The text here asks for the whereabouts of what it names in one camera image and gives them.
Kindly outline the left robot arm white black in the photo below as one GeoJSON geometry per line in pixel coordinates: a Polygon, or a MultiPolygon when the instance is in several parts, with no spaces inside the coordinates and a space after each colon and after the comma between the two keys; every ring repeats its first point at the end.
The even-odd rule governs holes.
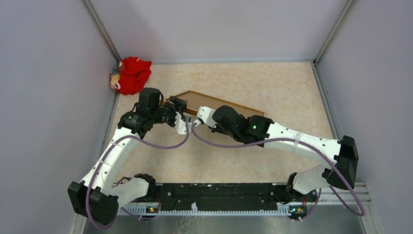
{"type": "Polygon", "coordinates": [[[133,149],[145,144],[157,149],[176,149],[189,138],[190,117],[185,116],[187,101],[171,96],[164,100],[159,89],[143,88],[133,108],[123,114],[114,135],[91,170],[79,181],[71,182],[68,195],[76,214],[84,216],[98,229],[112,226],[118,211],[131,201],[151,201],[156,188],[148,175],[132,177],[121,185],[114,181],[133,149]],[[172,146],[161,146],[144,140],[155,124],[166,124],[185,138],[172,146]]]}

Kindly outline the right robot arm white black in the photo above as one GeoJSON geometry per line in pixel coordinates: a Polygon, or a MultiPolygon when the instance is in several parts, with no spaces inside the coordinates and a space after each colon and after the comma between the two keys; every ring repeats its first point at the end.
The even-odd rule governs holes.
{"type": "Polygon", "coordinates": [[[227,105],[218,109],[200,107],[199,111],[198,118],[213,132],[227,135],[236,142],[285,150],[317,162],[316,167],[290,175],[285,193],[292,201],[319,188],[332,186],[349,190],[355,186],[358,152],[350,136],[327,139],[308,135],[263,116],[244,117],[227,105]]]}

